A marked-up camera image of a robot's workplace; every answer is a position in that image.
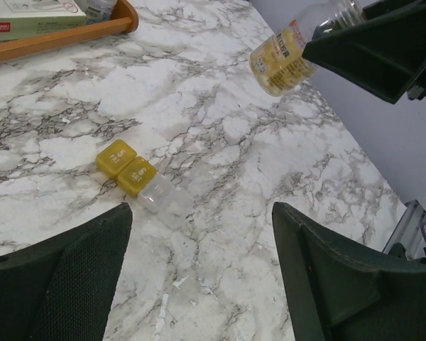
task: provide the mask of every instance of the white marble countertop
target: white marble countertop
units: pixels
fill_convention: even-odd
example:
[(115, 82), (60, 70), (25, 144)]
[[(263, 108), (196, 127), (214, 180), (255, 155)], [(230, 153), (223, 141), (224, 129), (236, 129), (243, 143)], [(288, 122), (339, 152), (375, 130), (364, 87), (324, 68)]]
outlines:
[[(127, 201), (133, 232), (105, 340), (293, 340), (275, 201), (381, 249), (404, 206), (327, 103), (269, 97), (245, 1), (133, 0), (138, 31), (0, 65), (0, 255)], [(217, 183), (171, 230), (94, 167), (123, 139), (180, 182)]]

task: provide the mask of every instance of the wooden tray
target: wooden tray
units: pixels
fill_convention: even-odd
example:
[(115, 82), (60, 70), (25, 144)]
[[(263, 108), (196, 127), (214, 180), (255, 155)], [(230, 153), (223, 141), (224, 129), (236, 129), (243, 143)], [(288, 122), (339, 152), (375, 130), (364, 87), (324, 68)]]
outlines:
[(0, 63), (111, 34), (134, 32), (138, 23), (134, 7), (127, 0), (118, 0), (111, 20), (104, 23), (0, 43)]

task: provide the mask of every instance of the textured black pad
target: textured black pad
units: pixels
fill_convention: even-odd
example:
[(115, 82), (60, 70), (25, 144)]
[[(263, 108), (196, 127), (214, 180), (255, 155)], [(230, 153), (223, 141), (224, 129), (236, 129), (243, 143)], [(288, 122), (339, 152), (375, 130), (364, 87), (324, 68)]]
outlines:
[(0, 341), (101, 341), (131, 223), (122, 204), (0, 257)]

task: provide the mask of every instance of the clear plastic bottle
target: clear plastic bottle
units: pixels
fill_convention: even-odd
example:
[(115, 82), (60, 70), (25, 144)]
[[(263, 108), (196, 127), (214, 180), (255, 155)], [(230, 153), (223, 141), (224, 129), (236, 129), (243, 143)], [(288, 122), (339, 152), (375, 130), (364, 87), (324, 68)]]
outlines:
[(317, 66), (302, 57), (314, 36), (348, 28), (365, 21), (355, 0), (329, 0), (301, 11), (283, 30), (255, 49), (251, 70), (268, 94), (278, 97), (311, 77)]
[(87, 25), (91, 23), (101, 23), (111, 18), (112, 12), (116, 6), (117, 0), (84, 0), (84, 8)]

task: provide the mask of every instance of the yellow square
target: yellow square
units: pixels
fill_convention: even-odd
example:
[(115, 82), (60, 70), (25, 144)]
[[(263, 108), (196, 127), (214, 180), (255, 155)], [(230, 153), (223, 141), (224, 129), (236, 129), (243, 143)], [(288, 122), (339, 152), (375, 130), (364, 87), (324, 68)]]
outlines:
[(116, 140), (98, 154), (96, 159), (97, 167), (109, 178), (115, 179), (136, 156), (136, 151), (128, 146), (125, 141)]
[(156, 168), (139, 156), (119, 174), (117, 183), (129, 195), (137, 195), (156, 173)]

